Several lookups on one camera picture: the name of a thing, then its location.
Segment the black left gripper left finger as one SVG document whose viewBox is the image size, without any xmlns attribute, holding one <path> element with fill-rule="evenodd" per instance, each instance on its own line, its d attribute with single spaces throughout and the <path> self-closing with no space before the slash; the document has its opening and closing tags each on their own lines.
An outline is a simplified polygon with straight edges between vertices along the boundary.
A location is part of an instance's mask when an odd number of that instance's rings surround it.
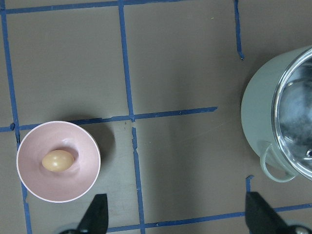
<svg viewBox="0 0 312 234">
<path fill-rule="evenodd" d="M 80 221 L 79 234 L 105 234 L 108 230 L 107 194 L 97 194 Z"/>
</svg>

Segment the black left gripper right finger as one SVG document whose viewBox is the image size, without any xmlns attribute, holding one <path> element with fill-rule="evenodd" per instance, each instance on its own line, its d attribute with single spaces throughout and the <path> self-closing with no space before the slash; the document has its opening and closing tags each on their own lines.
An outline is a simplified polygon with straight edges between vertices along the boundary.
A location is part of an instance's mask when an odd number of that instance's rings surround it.
<svg viewBox="0 0 312 234">
<path fill-rule="evenodd" d="M 291 234 L 286 222 L 258 192 L 246 192 L 245 222 L 252 234 Z"/>
</svg>

